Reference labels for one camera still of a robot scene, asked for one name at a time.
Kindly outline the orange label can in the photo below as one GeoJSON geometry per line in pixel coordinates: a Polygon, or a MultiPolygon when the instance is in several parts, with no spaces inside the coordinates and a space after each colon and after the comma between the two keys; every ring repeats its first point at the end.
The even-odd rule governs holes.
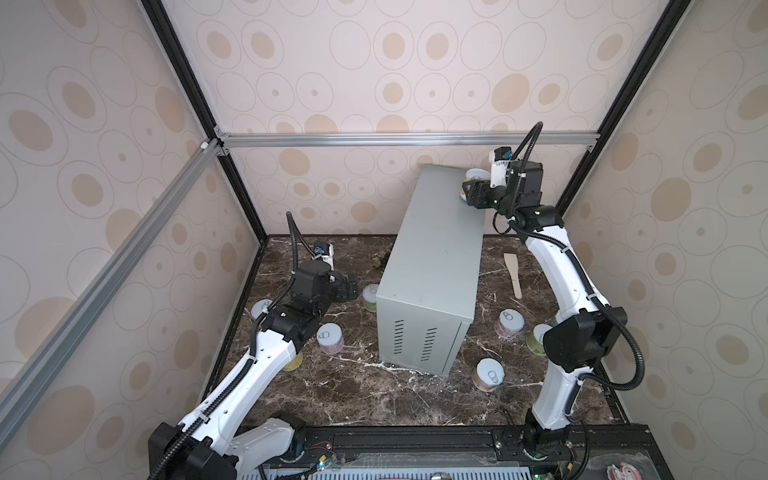
{"type": "Polygon", "coordinates": [[[483,170],[480,168],[472,168],[467,170],[465,174],[465,178],[461,184],[460,196],[462,200],[465,203],[468,202],[468,191],[470,190],[470,187],[468,187],[468,184],[470,182],[477,182],[477,181],[489,182],[490,180],[491,180],[491,173],[487,170],[483,170]]]}

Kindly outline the yellow label can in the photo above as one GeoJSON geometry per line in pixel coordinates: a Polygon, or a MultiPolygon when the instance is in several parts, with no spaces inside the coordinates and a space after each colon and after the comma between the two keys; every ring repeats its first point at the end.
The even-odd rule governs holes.
{"type": "Polygon", "coordinates": [[[297,370],[303,362],[303,354],[299,353],[296,355],[296,357],[291,360],[288,364],[286,364],[283,367],[283,371],[285,372],[291,372],[297,370]]]}

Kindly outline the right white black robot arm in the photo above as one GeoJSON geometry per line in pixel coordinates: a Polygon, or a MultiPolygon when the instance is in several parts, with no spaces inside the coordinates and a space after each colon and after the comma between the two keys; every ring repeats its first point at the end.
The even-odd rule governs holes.
{"type": "Polygon", "coordinates": [[[543,327],[539,340],[548,359],[547,373],[527,419],[535,431],[550,433],[569,424],[585,382],[631,391],[644,380],[646,362],[628,330],[625,310],[611,305],[599,292],[570,242],[561,215],[542,202],[543,167],[531,159],[542,130],[543,124],[537,122],[517,148],[496,148],[490,157],[489,179],[466,180],[462,192],[469,206],[491,209],[495,217],[505,219],[508,231],[538,261],[557,300],[555,320],[543,327]],[[618,339],[626,341],[635,364],[633,376],[623,383],[594,371],[618,339]]]}

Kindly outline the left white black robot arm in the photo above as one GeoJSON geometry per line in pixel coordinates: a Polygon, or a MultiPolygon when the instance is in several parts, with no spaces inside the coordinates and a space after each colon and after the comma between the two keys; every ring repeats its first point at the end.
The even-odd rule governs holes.
{"type": "Polygon", "coordinates": [[[287,285],[256,317],[249,347],[222,382],[175,426],[160,424],[148,440],[152,479],[238,479],[266,461],[300,456],[302,425],[283,417],[238,430],[267,386],[315,336],[335,303],[359,296],[355,275],[334,268],[328,242],[309,245],[291,214],[292,266],[287,285]]]}

